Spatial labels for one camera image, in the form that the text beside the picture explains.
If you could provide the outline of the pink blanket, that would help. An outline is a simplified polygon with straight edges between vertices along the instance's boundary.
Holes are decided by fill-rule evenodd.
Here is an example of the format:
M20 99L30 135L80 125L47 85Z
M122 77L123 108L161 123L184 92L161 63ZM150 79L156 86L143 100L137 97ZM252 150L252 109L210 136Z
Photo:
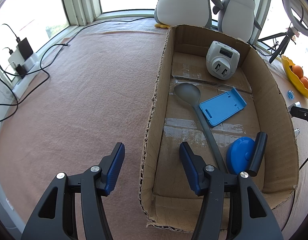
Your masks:
M139 200L140 168L158 67L169 30L152 20L112 22L83 30L46 59L46 79L0 130L0 184L16 223L26 224L60 172L85 172L116 143L125 158L114 191L105 197L114 239L190 239L191 232L150 225ZM308 214L308 122L291 118L299 181L273 210L288 239Z

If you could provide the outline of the black tripod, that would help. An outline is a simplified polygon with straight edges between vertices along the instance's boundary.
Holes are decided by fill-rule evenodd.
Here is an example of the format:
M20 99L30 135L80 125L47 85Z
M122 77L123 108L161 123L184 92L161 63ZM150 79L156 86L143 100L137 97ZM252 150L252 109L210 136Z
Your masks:
M264 41L267 40L275 40L276 38L283 37L283 40L279 44L278 48L276 48L276 43L274 43L274 52L270 55L269 63L272 63L279 55L282 55L285 52L289 42L293 39L293 36L295 36L295 33L297 32L298 31L294 27L288 27L287 31L284 33L277 33L258 39L258 42L264 43Z

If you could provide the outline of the white plug-in device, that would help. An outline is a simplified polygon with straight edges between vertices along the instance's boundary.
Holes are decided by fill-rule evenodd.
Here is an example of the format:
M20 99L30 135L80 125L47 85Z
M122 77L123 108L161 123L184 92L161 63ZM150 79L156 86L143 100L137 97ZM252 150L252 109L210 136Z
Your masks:
M234 48L219 41L213 41L206 55L206 67L210 75L230 79L237 70L240 54Z

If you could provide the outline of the white power strip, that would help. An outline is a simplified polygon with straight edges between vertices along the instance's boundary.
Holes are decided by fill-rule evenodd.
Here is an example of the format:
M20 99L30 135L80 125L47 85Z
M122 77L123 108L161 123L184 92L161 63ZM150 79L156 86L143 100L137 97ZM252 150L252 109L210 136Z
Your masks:
M9 50L10 57L8 62L10 66L20 76L21 81L13 88L13 92L18 99L21 99L31 81L36 77L39 70L39 58L33 53L26 61L21 56L18 49Z

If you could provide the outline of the black power adapter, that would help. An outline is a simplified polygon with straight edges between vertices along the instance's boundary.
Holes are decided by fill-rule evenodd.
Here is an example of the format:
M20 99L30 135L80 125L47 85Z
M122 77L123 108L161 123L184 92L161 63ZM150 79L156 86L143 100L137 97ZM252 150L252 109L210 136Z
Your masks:
M33 49L31 48L31 45L29 44L27 38L24 38L23 40L21 40L18 45L16 46L16 48L19 50L21 56L23 57L23 59L26 61L29 57L32 56Z

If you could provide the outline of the large plush penguin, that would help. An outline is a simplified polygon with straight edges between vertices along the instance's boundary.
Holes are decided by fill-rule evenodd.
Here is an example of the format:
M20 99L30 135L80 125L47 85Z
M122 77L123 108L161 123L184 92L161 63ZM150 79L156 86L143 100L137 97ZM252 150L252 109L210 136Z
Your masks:
M158 0L154 10L155 27L168 29L175 25L211 28L211 6L224 6L221 0Z

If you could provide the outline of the blue phone stand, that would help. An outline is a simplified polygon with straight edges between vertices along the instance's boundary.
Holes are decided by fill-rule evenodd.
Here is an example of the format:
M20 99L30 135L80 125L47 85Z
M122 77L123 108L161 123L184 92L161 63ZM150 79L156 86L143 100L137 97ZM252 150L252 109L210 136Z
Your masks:
M243 110L247 103L236 88L201 102L199 107L210 127L218 126Z

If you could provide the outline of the small plush penguin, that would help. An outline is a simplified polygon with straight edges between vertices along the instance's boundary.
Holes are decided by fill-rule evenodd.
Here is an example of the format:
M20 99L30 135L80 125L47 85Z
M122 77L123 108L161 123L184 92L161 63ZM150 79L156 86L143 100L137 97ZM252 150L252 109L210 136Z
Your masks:
M213 7L219 32L248 42L254 28L261 30L254 16L254 0L222 0L221 4Z

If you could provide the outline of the yellow fruit bowl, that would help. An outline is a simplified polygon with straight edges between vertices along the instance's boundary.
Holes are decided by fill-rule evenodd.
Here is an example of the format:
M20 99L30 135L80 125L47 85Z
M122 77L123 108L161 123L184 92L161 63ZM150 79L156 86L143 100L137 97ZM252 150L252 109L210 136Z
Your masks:
M298 78L296 74L292 72L290 66L294 66L292 60L290 60L285 55L281 56L281 62L283 65L283 69L286 73L287 79L294 85L294 87L305 97L308 99L308 89L304 86L301 80Z

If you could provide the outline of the open cardboard box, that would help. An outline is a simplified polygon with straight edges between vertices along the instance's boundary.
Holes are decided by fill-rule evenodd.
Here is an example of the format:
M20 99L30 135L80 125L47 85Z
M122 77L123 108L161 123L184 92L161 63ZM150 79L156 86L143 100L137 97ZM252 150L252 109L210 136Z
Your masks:
M213 41L239 54L236 72L228 80L211 76L206 54ZM294 127L285 99L266 63L247 43L223 33L189 25L169 29L158 67L140 168L139 200L150 225L173 231L194 230L202 198L190 189L179 158L186 141L207 164L215 160L193 108L174 94L187 82L206 101L236 88L246 107L211 131L221 154L240 137L268 135L264 158L254 183L270 208L286 202L299 181L299 157Z

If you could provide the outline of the blue round tape measure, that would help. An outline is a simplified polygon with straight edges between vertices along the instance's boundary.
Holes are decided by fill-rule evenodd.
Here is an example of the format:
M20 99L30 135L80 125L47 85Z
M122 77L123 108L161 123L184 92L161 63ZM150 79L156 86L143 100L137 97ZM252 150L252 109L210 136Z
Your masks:
M238 175L249 168L255 141L250 137L236 139L226 153L226 165L230 174Z

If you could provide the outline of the grey spoon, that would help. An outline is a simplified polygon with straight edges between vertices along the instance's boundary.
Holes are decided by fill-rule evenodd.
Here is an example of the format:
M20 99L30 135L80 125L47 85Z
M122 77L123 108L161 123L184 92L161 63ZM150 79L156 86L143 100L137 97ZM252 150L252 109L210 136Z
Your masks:
M215 162L217 163L219 169L222 172L227 173L227 168L225 165L225 162L222 158L221 152L219 150L219 147L217 146L217 143L215 141L215 138L210 130L210 127L207 123L207 121L204 118L204 115L199 107L199 100L201 97L200 90L190 84L190 83L181 83L179 85L176 85L174 87L174 93L184 102L188 103L195 111L197 118L202 126L204 136L206 137L206 140L208 142L208 145L211 149L211 152L214 156Z

